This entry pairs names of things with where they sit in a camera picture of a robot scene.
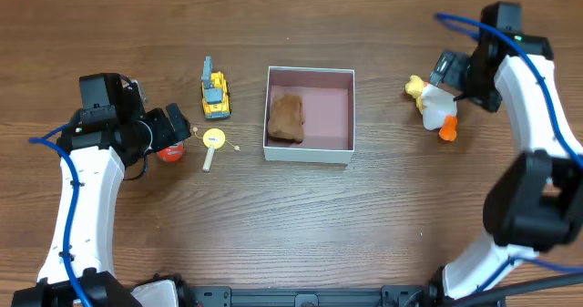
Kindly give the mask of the white plush duck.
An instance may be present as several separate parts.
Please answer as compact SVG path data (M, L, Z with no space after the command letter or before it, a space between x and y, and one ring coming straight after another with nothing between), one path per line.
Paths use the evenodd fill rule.
M411 75L404 91L415 100L415 105L423 118L424 128L437 130L440 139L455 141L457 137L457 104L454 96Z

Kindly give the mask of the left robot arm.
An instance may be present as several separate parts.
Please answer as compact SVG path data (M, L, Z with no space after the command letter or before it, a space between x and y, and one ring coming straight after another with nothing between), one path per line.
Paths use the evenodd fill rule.
M136 80L117 73L79 79L82 107L32 144L60 157L62 191L56 227L35 286L14 306L192 306L187 283L159 276L133 289L116 278L112 253L116 200L126 169L183 142L189 121L177 104L144 109Z

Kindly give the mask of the red ball toy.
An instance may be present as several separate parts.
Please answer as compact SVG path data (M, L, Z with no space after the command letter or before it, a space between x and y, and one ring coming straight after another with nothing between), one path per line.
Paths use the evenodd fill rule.
M182 142L178 142L167 148L162 149L157 153L160 160L165 162L175 162L182 158L184 154L184 145Z

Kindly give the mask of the yellow blue toy excavator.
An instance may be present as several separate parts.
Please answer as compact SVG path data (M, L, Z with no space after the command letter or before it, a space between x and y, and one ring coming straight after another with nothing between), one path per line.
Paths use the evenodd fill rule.
M206 119L231 115L230 90L224 74L215 71L211 56L206 56L201 74L202 109Z

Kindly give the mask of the yellow wooden rattle drum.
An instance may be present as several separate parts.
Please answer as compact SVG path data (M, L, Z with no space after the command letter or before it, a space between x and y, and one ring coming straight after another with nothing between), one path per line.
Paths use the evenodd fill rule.
M191 131L195 138L200 139L207 148L206 156L202 166L202 170L204 172L210 171L215 152L218 149L221 149L225 144L231 146L235 151L240 151L240 146L229 142L225 133L219 128L211 128L207 130L202 136L199 135L199 129L197 127L193 127Z

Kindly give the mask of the brown plush toy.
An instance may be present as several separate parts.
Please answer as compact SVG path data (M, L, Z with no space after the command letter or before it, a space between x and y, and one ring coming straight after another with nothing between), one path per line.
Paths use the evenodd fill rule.
M271 104L267 124L268 136L272 139L302 143L304 121L302 97L279 94Z

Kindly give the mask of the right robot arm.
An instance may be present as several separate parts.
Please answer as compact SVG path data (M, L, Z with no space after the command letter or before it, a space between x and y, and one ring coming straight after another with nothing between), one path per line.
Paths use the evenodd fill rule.
M517 158L486 196L483 231L440 268L419 296L423 306L502 306L513 295L580 284L578 266L553 264L547 278L505 285L522 263L573 242L582 228L582 147L556 89L552 47L523 30L520 5L497 2L478 19L439 13L475 40L471 54L445 51L429 77L486 111L505 107Z

